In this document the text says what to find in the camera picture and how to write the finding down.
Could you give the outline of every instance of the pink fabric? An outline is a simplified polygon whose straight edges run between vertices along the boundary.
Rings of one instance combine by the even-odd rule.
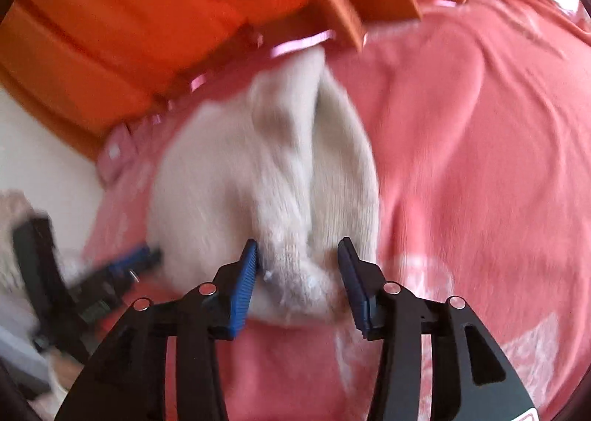
[[[119,125],[110,133],[105,147],[96,160],[96,170],[101,180],[111,186],[126,167],[135,162],[138,151],[125,125]]]
[[[469,0],[425,6],[422,23],[374,35],[361,55],[329,53],[372,143],[386,276],[418,296],[465,297],[543,420],[591,362],[590,43],[545,1]],[[110,257],[144,240],[166,143],[197,101],[225,98],[262,65],[269,62],[257,58],[220,73],[155,127],[106,193],[85,255]],[[130,300],[139,294],[173,296],[150,282]],[[232,421],[359,421],[367,413],[380,344],[349,323],[248,322],[218,347]],[[172,380],[170,419],[173,398]]]

